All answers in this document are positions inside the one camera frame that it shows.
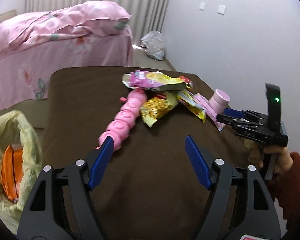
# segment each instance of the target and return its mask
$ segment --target white plastic bag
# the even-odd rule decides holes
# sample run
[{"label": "white plastic bag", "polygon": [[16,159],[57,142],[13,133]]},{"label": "white plastic bag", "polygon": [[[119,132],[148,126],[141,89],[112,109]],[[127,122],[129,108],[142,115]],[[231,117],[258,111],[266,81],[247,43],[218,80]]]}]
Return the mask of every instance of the white plastic bag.
[{"label": "white plastic bag", "polygon": [[142,37],[146,53],[150,58],[164,60],[164,37],[157,31],[152,31]]}]

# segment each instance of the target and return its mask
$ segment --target snack bag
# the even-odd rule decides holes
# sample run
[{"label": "snack bag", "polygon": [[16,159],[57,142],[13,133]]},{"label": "snack bag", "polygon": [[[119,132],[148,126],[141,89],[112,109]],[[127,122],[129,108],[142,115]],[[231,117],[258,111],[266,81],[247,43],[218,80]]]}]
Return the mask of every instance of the snack bag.
[{"label": "snack bag", "polygon": [[173,92],[162,92],[145,102],[140,107],[143,122],[152,127],[154,123],[167,112],[178,105],[176,94]]},{"label": "snack bag", "polygon": [[136,70],[122,77],[129,88],[143,88],[155,91],[172,91],[192,88],[192,82],[186,77],[172,78],[161,72]]},{"label": "snack bag", "polygon": [[207,116],[211,118],[219,132],[221,132],[225,124],[217,121],[217,113],[214,111],[207,98],[197,93],[193,96],[193,99],[206,111]]},{"label": "snack bag", "polygon": [[14,150],[9,145],[3,154],[0,182],[8,199],[14,203],[19,200],[22,178],[22,148]]},{"label": "snack bag", "polygon": [[203,107],[201,107],[194,99],[193,94],[184,89],[178,91],[177,100],[194,113],[204,123],[206,121],[206,113]]}]

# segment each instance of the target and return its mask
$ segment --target blue gripper pad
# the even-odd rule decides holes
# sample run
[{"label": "blue gripper pad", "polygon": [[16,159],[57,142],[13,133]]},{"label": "blue gripper pad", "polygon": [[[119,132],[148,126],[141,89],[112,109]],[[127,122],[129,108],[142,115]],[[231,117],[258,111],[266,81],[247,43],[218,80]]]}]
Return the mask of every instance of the blue gripper pad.
[{"label": "blue gripper pad", "polygon": [[238,119],[245,118],[245,116],[246,116],[244,114],[244,112],[238,111],[238,110],[233,110],[230,108],[225,108],[223,113],[224,113],[224,115],[231,116],[231,117],[238,118]]},{"label": "blue gripper pad", "polygon": [[93,190],[96,186],[100,185],[114,150],[113,139],[107,137],[100,148],[101,152],[90,170],[90,180],[88,183],[90,190]]},{"label": "blue gripper pad", "polygon": [[210,180],[210,168],[202,157],[191,136],[186,138],[185,147],[199,183],[206,189],[210,189],[212,186],[212,182]]}]

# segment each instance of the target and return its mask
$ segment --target orange bag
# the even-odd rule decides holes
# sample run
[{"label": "orange bag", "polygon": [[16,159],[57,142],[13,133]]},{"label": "orange bag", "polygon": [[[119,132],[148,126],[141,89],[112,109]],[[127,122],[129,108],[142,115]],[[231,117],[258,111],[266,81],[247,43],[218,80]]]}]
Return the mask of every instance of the orange bag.
[{"label": "orange bag", "polygon": [[0,182],[10,201],[19,200],[20,182],[23,178],[22,149],[13,150],[9,145],[4,152],[1,167]]}]

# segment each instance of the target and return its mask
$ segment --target yellow snack bag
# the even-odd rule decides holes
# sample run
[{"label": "yellow snack bag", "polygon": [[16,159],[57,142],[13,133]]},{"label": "yellow snack bag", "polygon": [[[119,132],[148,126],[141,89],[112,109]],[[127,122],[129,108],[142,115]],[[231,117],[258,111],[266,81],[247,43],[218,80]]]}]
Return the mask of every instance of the yellow snack bag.
[{"label": "yellow snack bag", "polygon": [[200,106],[194,99],[193,94],[184,89],[178,91],[177,100],[188,108],[192,113],[202,120],[202,123],[206,121],[206,112],[202,106]]},{"label": "yellow snack bag", "polygon": [[163,117],[177,105],[178,101],[175,93],[162,92],[156,94],[140,107],[142,120],[147,126],[152,127],[159,118]]}]

